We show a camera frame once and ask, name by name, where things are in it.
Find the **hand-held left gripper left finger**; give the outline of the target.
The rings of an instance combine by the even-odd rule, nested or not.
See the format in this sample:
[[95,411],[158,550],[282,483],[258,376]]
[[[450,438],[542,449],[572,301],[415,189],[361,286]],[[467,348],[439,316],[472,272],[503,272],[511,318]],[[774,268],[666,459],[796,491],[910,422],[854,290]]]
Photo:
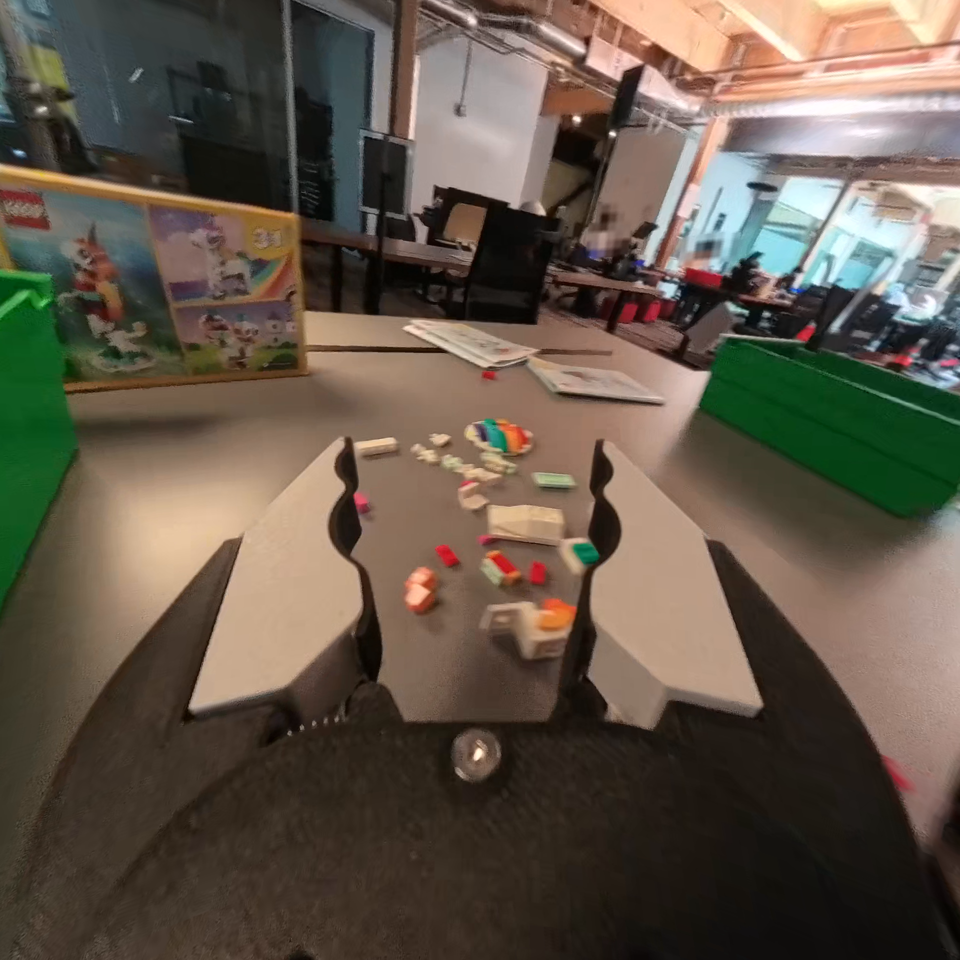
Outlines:
[[378,679],[370,575],[354,557],[354,443],[337,438],[239,540],[188,705],[196,717],[268,706],[323,721]]

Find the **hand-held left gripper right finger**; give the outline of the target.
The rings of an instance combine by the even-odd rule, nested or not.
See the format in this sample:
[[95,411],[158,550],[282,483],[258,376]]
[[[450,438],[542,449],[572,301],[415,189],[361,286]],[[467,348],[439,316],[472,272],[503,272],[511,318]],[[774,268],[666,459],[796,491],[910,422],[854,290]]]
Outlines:
[[762,693],[705,533],[598,439],[582,575],[558,701],[642,730],[674,705],[754,719]]

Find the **white and orange lego assembly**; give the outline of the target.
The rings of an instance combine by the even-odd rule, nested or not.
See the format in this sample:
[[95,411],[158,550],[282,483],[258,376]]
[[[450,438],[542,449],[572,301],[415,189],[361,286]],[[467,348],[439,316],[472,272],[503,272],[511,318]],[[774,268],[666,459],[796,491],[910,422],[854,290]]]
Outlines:
[[558,598],[491,604],[479,630],[492,643],[510,646],[523,661],[557,660],[566,652],[576,613],[576,606]]

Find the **cluster of tiny white lego parts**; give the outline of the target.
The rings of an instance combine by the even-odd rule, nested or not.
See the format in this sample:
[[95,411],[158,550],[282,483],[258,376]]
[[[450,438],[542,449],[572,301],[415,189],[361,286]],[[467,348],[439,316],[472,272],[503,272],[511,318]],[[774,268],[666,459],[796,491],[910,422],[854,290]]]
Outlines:
[[454,474],[461,482],[495,484],[519,472],[512,461],[485,449],[479,451],[479,462],[463,459],[453,450],[453,438],[444,433],[430,434],[426,443],[414,443],[410,452],[417,462]]

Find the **lego instruction booklet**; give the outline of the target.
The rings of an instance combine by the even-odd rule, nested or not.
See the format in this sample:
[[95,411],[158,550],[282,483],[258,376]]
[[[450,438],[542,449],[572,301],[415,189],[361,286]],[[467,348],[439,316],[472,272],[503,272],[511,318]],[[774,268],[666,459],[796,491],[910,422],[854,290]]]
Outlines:
[[509,342],[462,322],[412,319],[402,330],[485,370],[499,371],[523,365],[539,353],[535,347]]
[[665,399],[620,371],[531,357],[525,368],[550,393],[569,399],[663,406]]

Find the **rainbow coloured lego assembly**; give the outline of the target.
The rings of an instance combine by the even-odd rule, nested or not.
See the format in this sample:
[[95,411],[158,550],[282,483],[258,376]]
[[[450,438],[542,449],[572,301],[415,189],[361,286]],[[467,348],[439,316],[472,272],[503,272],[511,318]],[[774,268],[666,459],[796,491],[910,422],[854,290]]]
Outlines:
[[533,434],[503,418],[486,417],[464,427],[463,437],[477,450],[505,458],[516,458],[533,449]]

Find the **yellow lego set box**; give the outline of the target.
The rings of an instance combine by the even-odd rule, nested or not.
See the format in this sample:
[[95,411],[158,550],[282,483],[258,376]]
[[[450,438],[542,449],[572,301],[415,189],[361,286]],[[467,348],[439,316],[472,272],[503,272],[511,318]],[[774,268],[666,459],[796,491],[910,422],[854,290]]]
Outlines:
[[52,284],[68,394],[308,374],[294,213],[4,164],[1,229]]

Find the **green plastic bin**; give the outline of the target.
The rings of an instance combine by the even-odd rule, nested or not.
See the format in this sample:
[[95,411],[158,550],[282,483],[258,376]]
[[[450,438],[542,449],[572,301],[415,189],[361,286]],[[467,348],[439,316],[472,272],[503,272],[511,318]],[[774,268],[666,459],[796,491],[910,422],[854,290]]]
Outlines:
[[1,271],[1,604],[75,457],[48,274]]
[[846,355],[728,335],[700,409],[892,516],[958,496],[958,395]]

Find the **dark wooden table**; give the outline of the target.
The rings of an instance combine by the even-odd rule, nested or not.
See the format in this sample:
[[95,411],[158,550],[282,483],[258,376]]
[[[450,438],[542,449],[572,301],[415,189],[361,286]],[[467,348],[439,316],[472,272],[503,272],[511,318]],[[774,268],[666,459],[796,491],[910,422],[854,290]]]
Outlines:
[[580,319],[599,321],[610,334],[623,326],[656,320],[665,300],[653,286],[588,271],[555,271],[550,275],[549,288],[556,295],[557,305]]

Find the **dark office desk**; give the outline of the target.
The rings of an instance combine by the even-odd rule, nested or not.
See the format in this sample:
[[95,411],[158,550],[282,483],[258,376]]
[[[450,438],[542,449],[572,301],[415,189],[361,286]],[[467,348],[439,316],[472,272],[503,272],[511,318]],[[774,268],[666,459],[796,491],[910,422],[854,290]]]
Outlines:
[[372,306],[365,306],[366,313],[379,313],[379,297],[382,291],[382,264],[399,263],[427,271],[451,271],[465,275],[474,260],[470,250],[419,244],[401,239],[383,238],[378,235],[349,231],[328,221],[318,221],[295,215],[300,241],[304,245],[330,248],[329,306],[333,313],[343,311],[345,252],[365,255],[372,260],[369,265],[372,275]]

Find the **black office chair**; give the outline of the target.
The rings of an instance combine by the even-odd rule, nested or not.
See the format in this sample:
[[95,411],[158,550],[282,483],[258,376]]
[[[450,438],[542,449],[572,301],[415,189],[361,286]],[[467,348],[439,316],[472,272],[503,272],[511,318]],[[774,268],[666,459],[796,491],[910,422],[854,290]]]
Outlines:
[[488,210],[462,285],[464,321],[534,326],[561,221],[510,207]]

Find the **dark screen on stand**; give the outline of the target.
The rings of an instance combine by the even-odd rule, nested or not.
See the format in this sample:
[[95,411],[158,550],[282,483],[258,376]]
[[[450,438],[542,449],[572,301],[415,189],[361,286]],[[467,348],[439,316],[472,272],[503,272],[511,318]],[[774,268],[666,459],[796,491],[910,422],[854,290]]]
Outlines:
[[361,129],[360,213],[404,220],[410,212],[415,141]]

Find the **black hanging speaker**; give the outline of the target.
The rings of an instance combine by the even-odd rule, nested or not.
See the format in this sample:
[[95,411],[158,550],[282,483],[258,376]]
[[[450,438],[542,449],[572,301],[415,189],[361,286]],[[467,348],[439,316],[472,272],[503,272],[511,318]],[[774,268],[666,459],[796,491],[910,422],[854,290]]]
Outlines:
[[622,129],[631,125],[640,83],[646,67],[647,64],[640,63],[626,69],[621,74],[607,118],[608,139],[616,138]]

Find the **silver ventilation duct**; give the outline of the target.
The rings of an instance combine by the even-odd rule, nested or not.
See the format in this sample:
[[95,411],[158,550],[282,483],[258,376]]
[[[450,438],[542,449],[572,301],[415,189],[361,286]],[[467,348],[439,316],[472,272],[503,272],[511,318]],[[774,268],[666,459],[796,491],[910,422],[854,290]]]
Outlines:
[[493,13],[458,5],[449,1],[420,1],[418,11],[471,37],[501,32],[533,42],[536,46],[560,55],[574,64],[581,64],[590,52],[587,42],[546,19],[529,14]]

